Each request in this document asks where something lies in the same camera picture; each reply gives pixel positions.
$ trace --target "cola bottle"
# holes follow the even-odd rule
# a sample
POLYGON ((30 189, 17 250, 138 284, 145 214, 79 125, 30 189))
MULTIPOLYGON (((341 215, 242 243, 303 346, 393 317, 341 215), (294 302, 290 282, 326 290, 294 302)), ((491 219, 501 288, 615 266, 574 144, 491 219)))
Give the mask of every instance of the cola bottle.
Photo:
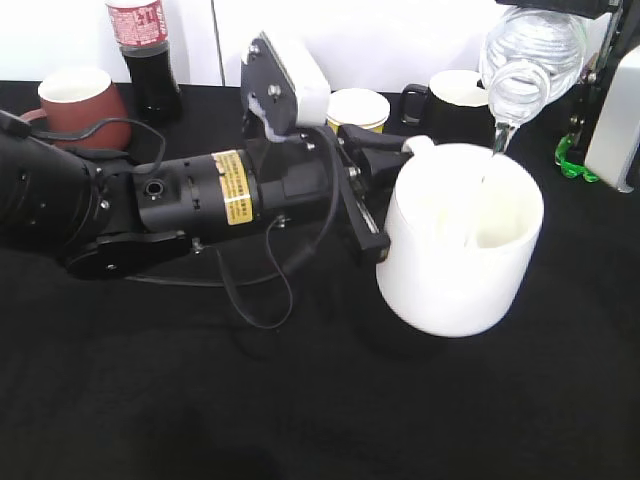
POLYGON ((138 114, 152 125, 178 119, 182 102, 171 70, 162 1, 107 0, 106 5, 131 75, 138 114))

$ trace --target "robotic arm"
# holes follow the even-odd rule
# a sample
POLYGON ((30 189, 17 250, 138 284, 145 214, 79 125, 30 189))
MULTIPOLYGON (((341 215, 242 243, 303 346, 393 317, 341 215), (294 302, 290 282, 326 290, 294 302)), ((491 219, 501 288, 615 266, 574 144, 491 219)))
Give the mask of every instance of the robotic arm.
MULTIPOLYGON (((124 152, 51 146, 0 112, 0 245, 53 257, 78 278, 119 278, 264 232, 276 218, 319 220, 337 190, 341 235, 359 260, 382 260, 389 238, 365 198, 393 186, 409 158, 404 137, 347 126, 338 143, 324 126, 329 86, 290 39, 261 34, 242 70, 244 147, 152 172, 124 152)), ((313 253, 294 252, 283 270, 313 253)))

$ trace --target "white ceramic mug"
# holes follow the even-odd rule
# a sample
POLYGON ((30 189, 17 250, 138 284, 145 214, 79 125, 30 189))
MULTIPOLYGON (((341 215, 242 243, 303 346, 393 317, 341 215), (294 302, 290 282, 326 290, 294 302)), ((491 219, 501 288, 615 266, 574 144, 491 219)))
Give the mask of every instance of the white ceramic mug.
POLYGON ((394 188, 378 286, 395 313, 433 335, 481 333, 509 310, 544 213, 533 178, 474 145, 410 139, 394 188))

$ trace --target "brown mug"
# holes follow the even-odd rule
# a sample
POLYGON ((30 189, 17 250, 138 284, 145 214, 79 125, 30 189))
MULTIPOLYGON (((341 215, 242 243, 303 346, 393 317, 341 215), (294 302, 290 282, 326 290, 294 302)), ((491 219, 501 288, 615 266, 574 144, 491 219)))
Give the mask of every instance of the brown mug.
MULTIPOLYGON (((104 118, 128 116, 109 74, 95 67, 67 68, 49 75, 38 87, 38 96, 42 108, 21 118, 28 122, 46 118, 49 130, 56 133, 78 132, 104 118)), ((130 140, 129 124, 110 123, 84 140, 55 144, 123 150, 130 140)))

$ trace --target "paper cup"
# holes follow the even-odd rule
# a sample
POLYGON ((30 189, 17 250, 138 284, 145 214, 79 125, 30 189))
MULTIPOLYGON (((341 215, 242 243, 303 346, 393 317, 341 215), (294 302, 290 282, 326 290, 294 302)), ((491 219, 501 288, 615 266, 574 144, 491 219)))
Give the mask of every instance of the paper cup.
POLYGON ((389 101, 379 93, 364 88, 347 88, 331 94, 327 121, 337 133, 340 125, 357 125, 382 133, 389 118, 389 101))

